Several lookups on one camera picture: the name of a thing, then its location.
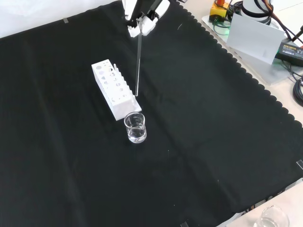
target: water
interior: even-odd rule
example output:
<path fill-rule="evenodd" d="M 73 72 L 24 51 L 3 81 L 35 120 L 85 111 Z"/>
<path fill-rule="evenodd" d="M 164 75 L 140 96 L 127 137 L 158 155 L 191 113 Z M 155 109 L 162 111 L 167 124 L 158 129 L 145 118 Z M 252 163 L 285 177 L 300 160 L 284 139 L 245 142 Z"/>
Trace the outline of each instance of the water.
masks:
<path fill-rule="evenodd" d="M 146 139 L 146 129 L 134 128 L 128 129 L 128 138 L 133 143 L 142 143 Z"/>
<path fill-rule="evenodd" d="M 257 227 L 279 227 L 279 225 L 271 218 L 262 218 Z"/>

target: black cable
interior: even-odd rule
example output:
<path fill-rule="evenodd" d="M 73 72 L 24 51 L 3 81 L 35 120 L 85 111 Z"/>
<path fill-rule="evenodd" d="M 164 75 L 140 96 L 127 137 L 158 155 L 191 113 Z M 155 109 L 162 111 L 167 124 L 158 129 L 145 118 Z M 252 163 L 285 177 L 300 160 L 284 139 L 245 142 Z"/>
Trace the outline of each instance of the black cable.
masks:
<path fill-rule="evenodd" d="M 221 28 L 230 28 L 230 26 L 224 26 L 224 25 L 218 25 L 216 24 L 217 27 L 221 27 Z"/>
<path fill-rule="evenodd" d="M 297 104 L 299 104 L 300 106 L 303 107 L 303 93 L 302 93 L 302 90 L 301 90 L 301 87 L 303 87 L 303 84 L 302 84 L 303 75 L 299 75 L 298 73 L 293 72 L 291 64 L 289 64 L 289 67 L 288 67 L 284 63 L 284 61 L 282 61 L 282 63 L 284 64 L 284 66 L 286 67 L 286 69 L 290 72 L 290 74 L 295 79 L 295 84 L 294 84 L 294 88 L 293 88 L 293 97 L 294 97 L 294 100 L 296 101 Z"/>
<path fill-rule="evenodd" d="M 214 27 L 213 27 L 213 29 L 214 29 L 214 32 L 217 34 L 217 35 L 227 35 L 227 34 L 221 34 L 221 33 L 218 33 L 217 31 L 216 31 L 216 26 L 218 26 L 217 24 L 216 24 L 216 22 L 213 22 L 213 25 L 214 25 Z"/>
<path fill-rule="evenodd" d="M 303 107 L 303 93 L 302 93 L 302 90 L 301 90 L 302 78 L 303 77 L 298 79 L 296 81 L 296 83 L 294 84 L 293 97 L 294 97 L 295 101 L 297 102 L 297 104 L 299 104 L 300 106 Z"/>

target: cable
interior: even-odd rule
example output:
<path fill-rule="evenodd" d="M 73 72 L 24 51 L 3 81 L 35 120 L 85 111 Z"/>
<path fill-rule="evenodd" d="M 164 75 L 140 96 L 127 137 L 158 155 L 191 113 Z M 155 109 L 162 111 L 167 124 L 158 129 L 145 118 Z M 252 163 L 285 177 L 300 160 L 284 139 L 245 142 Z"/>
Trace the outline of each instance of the cable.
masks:
<path fill-rule="evenodd" d="M 295 79 L 295 84 L 294 84 L 294 88 L 293 88 L 293 97 L 294 97 L 294 100 L 296 101 L 297 104 L 299 104 L 300 106 L 303 107 L 303 93 L 302 93 L 302 89 L 301 89 L 301 87 L 303 87 L 303 84 L 302 84 L 303 75 L 299 75 L 298 73 L 293 72 L 291 64 L 289 64 L 289 67 L 288 67 L 284 63 L 284 61 L 282 61 L 282 63 L 284 64 L 284 66 L 287 68 L 287 70 L 290 72 L 290 74 Z"/>
<path fill-rule="evenodd" d="M 231 0 L 231 2 L 229 3 L 229 5 L 228 5 L 228 11 L 227 11 L 227 18 L 231 21 L 232 20 L 232 16 L 233 16 L 233 14 L 234 13 L 236 13 L 236 14 L 241 14 L 241 5 L 243 4 L 243 1 L 238 1 L 238 2 L 236 2 L 236 3 L 234 3 L 233 5 L 232 5 L 232 1 L 233 0 Z"/>
<path fill-rule="evenodd" d="M 216 19 L 216 20 L 214 20 L 214 22 L 213 22 L 213 26 L 214 26 L 214 32 L 215 32 L 217 35 L 227 35 L 227 34 L 221 34 L 221 33 L 218 33 L 218 32 L 216 31 L 215 27 L 217 26 L 217 27 L 221 27 L 221 28 L 230 28 L 230 26 L 222 26 L 222 25 L 218 25 L 218 24 L 217 24 L 217 22 L 218 22 L 218 20 L 217 20 L 217 19 Z"/>
<path fill-rule="evenodd" d="M 295 101 L 297 102 L 297 104 L 299 104 L 300 106 L 303 107 L 303 93 L 302 93 L 302 90 L 301 90 L 302 78 L 303 77 L 298 79 L 296 81 L 296 83 L 294 84 L 293 97 L 294 97 Z"/>

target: glass beaker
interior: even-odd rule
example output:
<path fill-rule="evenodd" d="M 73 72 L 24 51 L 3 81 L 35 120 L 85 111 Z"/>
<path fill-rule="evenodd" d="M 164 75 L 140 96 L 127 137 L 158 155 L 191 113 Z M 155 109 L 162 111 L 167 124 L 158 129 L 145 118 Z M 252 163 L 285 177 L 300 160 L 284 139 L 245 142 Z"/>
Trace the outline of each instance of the glass beaker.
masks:
<path fill-rule="evenodd" d="M 142 113 L 132 112 L 124 118 L 127 135 L 131 142 L 142 143 L 146 139 L 145 117 Z"/>
<path fill-rule="evenodd" d="M 288 216 L 277 206 L 267 207 L 255 227 L 289 227 Z"/>

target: black cloth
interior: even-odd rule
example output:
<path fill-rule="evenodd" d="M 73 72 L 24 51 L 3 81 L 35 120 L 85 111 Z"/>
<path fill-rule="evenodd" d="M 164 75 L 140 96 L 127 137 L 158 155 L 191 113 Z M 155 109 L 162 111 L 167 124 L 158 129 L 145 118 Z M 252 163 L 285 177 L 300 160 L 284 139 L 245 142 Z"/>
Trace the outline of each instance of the black cloth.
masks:
<path fill-rule="evenodd" d="M 129 142 L 91 69 L 109 59 L 134 90 L 123 17 L 0 40 L 0 226 L 213 227 L 301 177 L 302 125 L 177 3 L 143 37 L 147 139 Z"/>

